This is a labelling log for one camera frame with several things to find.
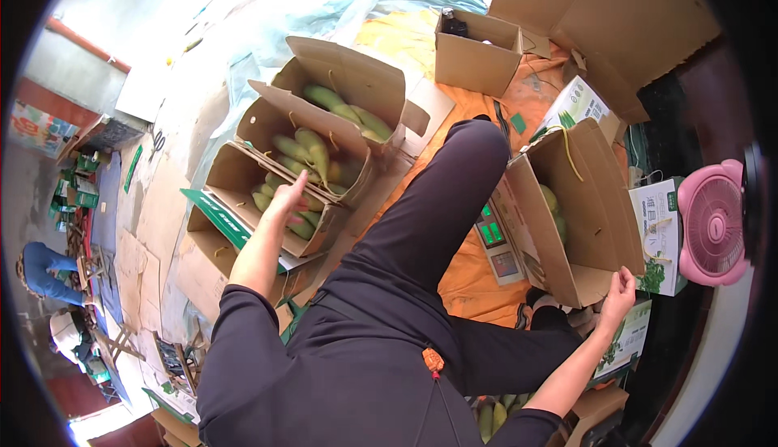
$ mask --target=wooden stool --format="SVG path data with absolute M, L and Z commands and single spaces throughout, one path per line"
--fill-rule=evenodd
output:
M 81 290 L 87 290 L 90 287 L 90 279 L 97 278 L 105 273 L 105 258 L 103 257 L 103 249 L 97 247 L 97 257 L 92 259 L 87 258 L 85 255 L 81 255 L 75 260 L 76 265 L 79 267 L 79 281 L 81 282 Z
M 145 356 L 137 352 L 132 344 L 127 343 L 130 336 L 136 334 L 135 330 L 126 324 L 121 324 L 119 326 L 121 329 L 119 330 L 119 335 L 116 336 L 116 339 L 105 336 L 105 334 L 101 333 L 98 329 L 94 330 L 98 345 L 104 346 L 107 349 L 111 363 L 116 364 L 116 358 L 119 357 L 122 351 L 137 357 L 141 361 L 145 361 Z

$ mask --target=scissors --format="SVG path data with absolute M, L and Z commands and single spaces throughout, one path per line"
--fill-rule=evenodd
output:
M 154 158 L 154 153 L 157 151 L 162 150 L 162 147 L 165 145 L 165 137 L 162 136 L 162 131 L 157 132 L 156 136 L 154 137 L 154 145 L 151 148 L 151 154 L 149 155 L 149 161 L 151 161 L 152 158 Z

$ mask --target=poster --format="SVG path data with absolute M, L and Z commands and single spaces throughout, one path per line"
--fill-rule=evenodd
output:
M 33 106 L 15 101 L 11 113 L 9 135 L 23 147 L 42 151 L 49 158 L 57 158 L 68 139 L 79 128 L 54 118 Z

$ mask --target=yellow string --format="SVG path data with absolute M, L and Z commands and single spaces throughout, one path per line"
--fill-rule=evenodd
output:
M 332 69 L 330 69 L 330 71 L 327 72 L 327 78 L 330 80 L 330 85 L 332 86 L 332 90 L 335 91 L 337 95 L 340 95 L 338 93 L 338 88 L 336 88 L 336 82 L 332 77 Z
M 584 181 L 584 178 L 581 176 L 580 173 L 578 173 L 578 169 L 576 169 L 576 165 L 573 163 L 573 158 L 570 157 L 570 146 L 567 142 L 567 128 L 562 125 L 550 125 L 547 126 L 546 129 L 550 130 L 551 128 L 562 128 L 562 134 L 565 136 L 565 152 L 567 153 L 567 161 L 570 162 L 570 168 L 573 169 L 574 172 L 576 172 L 576 177 L 578 177 L 578 180 L 581 182 Z
M 335 139 L 332 137 L 332 131 L 330 131 L 330 143 L 332 143 L 332 146 L 336 148 L 336 151 L 340 151 L 340 148 L 338 148 L 338 144 L 336 143 Z
M 652 225 L 650 225 L 648 227 L 648 229 L 646 230 L 646 235 L 643 237 L 643 243 L 641 243 L 643 245 L 643 252 L 646 253 L 647 257 L 653 258 L 653 259 L 658 259 L 659 261 L 667 261 L 669 263 L 672 263 L 672 261 L 673 261 L 672 259 L 664 258 L 664 257 L 656 257 L 656 256 L 652 255 L 651 253 L 649 253 L 648 250 L 646 249 L 646 238 L 648 238 L 649 233 L 656 234 L 656 227 L 657 227 L 657 225 L 660 225 L 663 222 L 671 222 L 672 220 L 673 220 L 672 218 L 658 220 L 657 222 L 653 223 Z

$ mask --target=hand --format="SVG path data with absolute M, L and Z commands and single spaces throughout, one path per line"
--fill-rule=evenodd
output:
M 602 305 L 599 324 L 611 327 L 616 331 L 624 316 L 634 305 L 635 277 L 629 273 L 626 267 L 622 267 L 611 278 L 611 289 Z
M 308 203 L 303 198 L 303 189 L 308 182 L 308 171 L 303 170 L 291 186 L 278 186 L 276 195 L 270 202 L 264 216 L 278 218 L 283 224 L 298 224 L 302 222 L 299 216 L 292 214 L 294 210 L 308 210 Z

